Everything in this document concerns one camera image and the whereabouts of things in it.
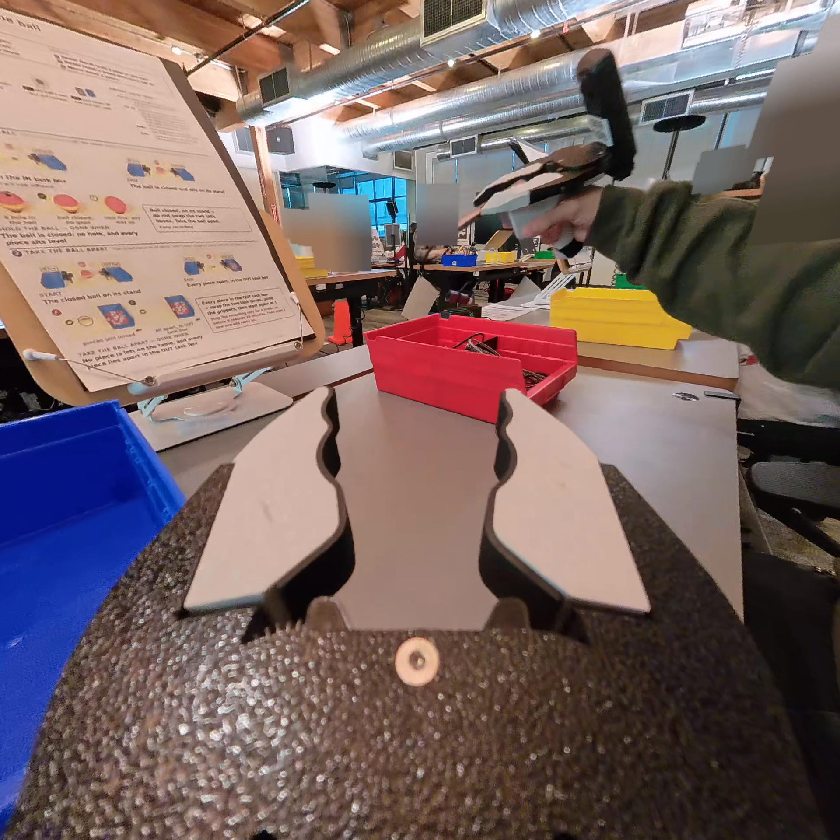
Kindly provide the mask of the blue plastic bin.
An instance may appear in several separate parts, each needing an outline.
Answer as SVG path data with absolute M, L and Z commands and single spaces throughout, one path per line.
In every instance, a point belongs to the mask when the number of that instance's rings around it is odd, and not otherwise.
M 1 827 L 56 683 L 185 497 L 117 402 L 1 427 Z

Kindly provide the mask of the black floor lamp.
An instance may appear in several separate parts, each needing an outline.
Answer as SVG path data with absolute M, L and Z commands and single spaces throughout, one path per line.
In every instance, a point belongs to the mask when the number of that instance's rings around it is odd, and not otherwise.
M 669 136 L 668 150 L 665 156 L 665 163 L 661 179 L 667 181 L 670 178 L 671 167 L 676 154 L 676 147 L 682 133 L 699 128 L 707 120 L 702 114 L 688 113 L 671 118 L 660 119 L 654 123 L 654 131 Z

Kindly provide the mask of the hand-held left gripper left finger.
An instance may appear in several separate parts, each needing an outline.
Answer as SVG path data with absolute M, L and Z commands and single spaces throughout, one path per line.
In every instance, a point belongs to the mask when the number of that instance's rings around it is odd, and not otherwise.
M 296 625 L 350 629 L 335 598 L 355 568 L 338 482 L 339 430 L 335 391 L 321 386 L 236 456 L 183 598 L 184 618 L 252 607 L 245 641 Z

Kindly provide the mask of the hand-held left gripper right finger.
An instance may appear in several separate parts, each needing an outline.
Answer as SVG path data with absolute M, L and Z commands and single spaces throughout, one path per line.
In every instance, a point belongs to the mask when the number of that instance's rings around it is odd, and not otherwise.
M 585 638 L 580 610 L 652 610 L 602 465 L 523 393 L 500 396 L 496 484 L 488 496 L 479 576 L 507 613 L 535 631 Z

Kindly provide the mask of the clear stand base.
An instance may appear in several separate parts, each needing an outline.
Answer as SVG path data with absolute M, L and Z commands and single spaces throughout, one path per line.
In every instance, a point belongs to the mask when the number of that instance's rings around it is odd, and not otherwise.
M 176 399 L 156 396 L 138 402 L 129 418 L 152 448 L 162 452 L 284 412 L 293 404 L 292 397 L 258 383 L 270 371 L 238 374 L 227 385 Z

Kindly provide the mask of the black office chair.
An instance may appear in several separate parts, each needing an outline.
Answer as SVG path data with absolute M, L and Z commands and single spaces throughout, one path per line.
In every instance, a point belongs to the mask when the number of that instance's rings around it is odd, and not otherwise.
M 820 528 L 838 520 L 838 428 L 739 419 L 737 430 L 756 506 L 838 560 L 838 540 Z

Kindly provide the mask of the person's right hand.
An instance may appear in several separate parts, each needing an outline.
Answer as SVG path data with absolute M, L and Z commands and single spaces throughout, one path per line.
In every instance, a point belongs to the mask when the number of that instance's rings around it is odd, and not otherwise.
M 551 246 L 561 244 L 555 253 L 563 258 L 572 256 L 573 242 L 581 247 L 599 250 L 592 239 L 592 227 L 602 203 L 606 186 L 591 186 L 576 196 L 560 201 L 549 211 L 535 217 L 524 228 L 525 237 L 540 237 Z

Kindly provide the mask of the silver air duct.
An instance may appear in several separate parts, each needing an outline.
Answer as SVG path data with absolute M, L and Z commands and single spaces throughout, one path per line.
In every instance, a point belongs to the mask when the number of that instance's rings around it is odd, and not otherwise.
M 708 81 L 749 75 L 807 52 L 815 30 L 754 31 L 750 36 L 695 46 L 622 67 L 627 102 Z M 546 59 L 492 79 L 377 111 L 334 127 L 339 141 L 359 144 L 363 155 L 407 151 L 509 128 L 538 118 L 581 112 L 576 79 L 582 53 Z
M 266 126 L 570 20 L 600 2 L 425 1 L 419 15 L 381 30 L 310 70 L 282 67 L 237 102 L 240 121 Z

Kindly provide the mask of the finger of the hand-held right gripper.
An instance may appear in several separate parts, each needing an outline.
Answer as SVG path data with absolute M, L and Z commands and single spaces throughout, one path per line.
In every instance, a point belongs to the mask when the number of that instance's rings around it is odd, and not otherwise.
M 519 208 L 549 196 L 572 194 L 609 172 L 613 149 L 604 143 L 587 143 L 562 148 L 545 155 L 485 186 L 473 200 L 474 208 Z
M 513 217 L 521 213 L 525 213 L 526 217 L 540 215 L 545 211 L 531 209 L 546 202 L 557 203 L 580 191 L 579 182 L 564 178 L 521 178 L 506 185 L 498 183 L 496 186 L 496 190 L 487 186 L 475 194 L 469 210 L 458 218 L 459 228 L 472 224 L 480 216 L 508 214 Z

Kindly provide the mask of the person's right forearm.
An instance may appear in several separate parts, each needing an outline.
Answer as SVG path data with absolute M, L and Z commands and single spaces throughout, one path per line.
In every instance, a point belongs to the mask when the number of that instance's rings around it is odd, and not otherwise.
M 687 182 L 608 185 L 587 242 L 671 317 L 748 347 L 773 376 L 839 389 L 839 242 L 749 245 L 758 204 Z

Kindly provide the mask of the white paper sheets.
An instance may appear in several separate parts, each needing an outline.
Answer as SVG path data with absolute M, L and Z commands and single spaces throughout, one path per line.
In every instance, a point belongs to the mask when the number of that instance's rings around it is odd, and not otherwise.
M 507 300 L 487 303 L 482 307 L 480 316 L 491 321 L 506 322 L 537 310 L 549 310 L 552 297 L 565 290 L 573 279 L 571 275 L 559 275 L 548 286 L 540 289 L 535 281 L 524 277 Z

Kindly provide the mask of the large yellow plastic bin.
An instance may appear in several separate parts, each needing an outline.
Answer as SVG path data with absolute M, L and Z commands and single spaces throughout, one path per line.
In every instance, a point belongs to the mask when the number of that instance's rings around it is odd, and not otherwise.
M 623 347 L 674 350 L 688 340 L 690 325 L 671 317 L 649 290 L 580 287 L 558 290 L 550 301 L 550 325 L 577 340 Z

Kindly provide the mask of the red plastic bin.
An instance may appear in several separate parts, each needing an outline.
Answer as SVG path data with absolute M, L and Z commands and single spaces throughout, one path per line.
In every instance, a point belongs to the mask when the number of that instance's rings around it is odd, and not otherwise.
M 490 424 L 502 393 L 546 406 L 579 362 L 573 330 L 455 314 L 368 332 L 366 346 L 381 392 Z

